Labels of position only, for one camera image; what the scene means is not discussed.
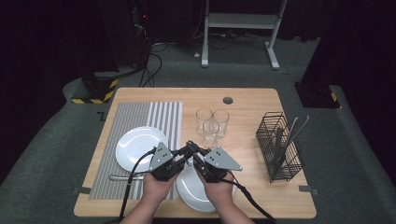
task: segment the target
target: black wire basket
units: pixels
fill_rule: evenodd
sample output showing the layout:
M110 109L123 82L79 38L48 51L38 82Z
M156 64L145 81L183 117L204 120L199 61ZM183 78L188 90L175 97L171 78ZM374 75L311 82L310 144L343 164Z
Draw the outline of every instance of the black wire basket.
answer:
M274 180L290 181L304 167L296 139L286 149L284 148L289 130L290 127L283 112L268 112L262 118L262 123L256 132L271 183Z

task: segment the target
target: gray carpet floor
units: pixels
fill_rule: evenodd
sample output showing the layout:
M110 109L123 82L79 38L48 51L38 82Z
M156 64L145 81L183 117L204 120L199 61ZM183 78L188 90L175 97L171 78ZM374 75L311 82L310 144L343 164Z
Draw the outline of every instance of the gray carpet floor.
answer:
M361 133L342 89L331 86L342 106L338 109L304 108L294 89L318 41L277 40L275 52L282 67L274 71L262 47L264 38L251 40L245 37L225 49L210 48L207 68L201 67L201 58L194 57L201 47L153 46L151 52L161 57L162 68L147 86L276 89L289 121L299 113L310 116L298 140L307 182L318 190L313 195L315 218L277 223L396 223L396 190ZM210 44L215 48L228 45L220 40ZM150 73L159 66L160 60L150 56ZM117 88L137 87L140 78L141 72L120 77ZM73 104L71 96L78 83L75 80L64 87L68 102L32 140L0 187L0 223L106 223L114 219L74 215L76 192L104 126L99 113L106 115L111 104ZM155 219L154 223L209 222Z

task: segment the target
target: forearm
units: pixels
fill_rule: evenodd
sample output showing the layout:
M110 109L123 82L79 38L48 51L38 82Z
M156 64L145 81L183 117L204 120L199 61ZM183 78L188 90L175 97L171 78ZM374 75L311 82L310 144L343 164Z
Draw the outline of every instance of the forearm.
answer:
M234 203L215 205L223 224L250 224L254 222Z
M122 220L121 224L150 224L159 205L159 203L153 203L142 199Z

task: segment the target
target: clear glass cup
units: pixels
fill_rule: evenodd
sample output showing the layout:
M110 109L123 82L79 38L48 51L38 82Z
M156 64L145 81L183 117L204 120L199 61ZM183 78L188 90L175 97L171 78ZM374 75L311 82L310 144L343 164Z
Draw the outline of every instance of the clear glass cup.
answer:
M204 139L202 144L208 148L215 148L218 145L219 124L214 119L209 119L203 124Z
M213 119L219 124L218 138L222 138L225 136L225 132L227 130L228 120L230 119L230 115L225 110L216 110L213 113Z
M197 119L197 133L201 136L204 135L203 125L204 122L207 120L212 119L213 112L208 108L200 108L196 112L196 119Z

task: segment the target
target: person's left hand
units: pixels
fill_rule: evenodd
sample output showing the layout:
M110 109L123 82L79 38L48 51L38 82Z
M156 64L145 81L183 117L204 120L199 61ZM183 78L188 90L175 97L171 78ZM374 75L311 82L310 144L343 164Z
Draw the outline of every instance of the person's left hand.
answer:
M145 173L142 200L160 204L168 195L169 189L177 179L177 176L178 174L165 182L156 180L151 173Z

